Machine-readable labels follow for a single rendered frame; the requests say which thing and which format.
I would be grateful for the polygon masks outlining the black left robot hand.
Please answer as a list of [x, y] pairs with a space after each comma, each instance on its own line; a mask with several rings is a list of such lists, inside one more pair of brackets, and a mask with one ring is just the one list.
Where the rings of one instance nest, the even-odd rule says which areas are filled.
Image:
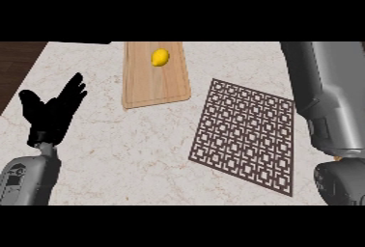
[[21, 116], [29, 123], [26, 144], [35, 148], [41, 143], [55, 146], [64, 136], [72, 116], [86, 95], [82, 75], [73, 74], [60, 94], [47, 102], [30, 90], [20, 90]]

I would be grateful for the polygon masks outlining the yellow lemon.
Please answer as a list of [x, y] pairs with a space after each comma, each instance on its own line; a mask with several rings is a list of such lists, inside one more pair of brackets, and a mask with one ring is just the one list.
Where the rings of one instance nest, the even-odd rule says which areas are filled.
[[168, 63], [169, 53], [163, 48], [156, 49], [150, 54], [150, 64], [154, 67], [162, 67]]

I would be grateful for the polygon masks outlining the brown lattice placemat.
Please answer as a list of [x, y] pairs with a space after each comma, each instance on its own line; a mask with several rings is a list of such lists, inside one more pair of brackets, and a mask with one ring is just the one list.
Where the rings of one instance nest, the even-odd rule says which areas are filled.
[[293, 101], [212, 80], [187, 159], [289, 196]]

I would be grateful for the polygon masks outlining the wooden cutting board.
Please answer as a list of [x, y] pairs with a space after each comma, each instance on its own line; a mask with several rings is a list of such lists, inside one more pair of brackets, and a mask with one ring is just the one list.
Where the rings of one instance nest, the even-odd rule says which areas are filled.
[[[156, 49], [168, 51], [168, 62], [154, 67]], [[180, 41], [123, 43], [122, 106], [125, 109], [177, 102], [190, 98], [190, 85]]]

